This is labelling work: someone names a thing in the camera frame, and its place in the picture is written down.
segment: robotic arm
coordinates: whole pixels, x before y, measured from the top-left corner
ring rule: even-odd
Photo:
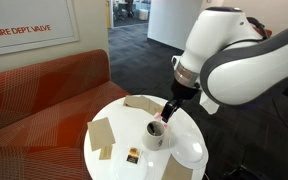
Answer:
[[[288,29],[267,39],[261,26],[262,35],[249,23],[254,21],[238,8],[212,7],[200,14],[175,62],[165,122],[198,91],[200,104],[213,114],[219,105],[245,106],[288,87]]]

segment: white cup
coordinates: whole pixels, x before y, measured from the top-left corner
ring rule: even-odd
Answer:
[[[165,127],[158,121],[151,121],[145,126],[143,134],[143,144],[150,150],[157,151],[161,148],[164,137]]]

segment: striped upholstery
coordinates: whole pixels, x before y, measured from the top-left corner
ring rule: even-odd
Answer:
[[[86,123],[127,94],[103,50],[0,73],[0,179],[90,179]]]

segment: round white table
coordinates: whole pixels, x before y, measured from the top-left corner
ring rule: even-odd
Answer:
[[[164,99],[146,96],[164,106],[167,102]],[[116,179],[113,169],[114,157],[119,156],[121,150],[128,147],[141,149],[149,156],[149,164],[154,168],[153,179],[162,179],[171,152],[169,149],[169,139],[174,135],[190,133],[196,135],[205,144],[203,136],[193,119],[181,108],[179,108],[167,123],[167,133],[164,143],[160,150],[151,151],[142,143],[142,136],[148,122],[154,117],[142,109],[123,106],[125,98],[120,98],[105,106],[93,120],[107,117],[109,119],[114,137],[112,154],[110,160],[99,160],[100,149],[91,150],[89,132],[87,131],[84,140],[84,158],[87,169],[94,180],[113,180]],[[202,179],[205,167],[193,170],[192,180]]]

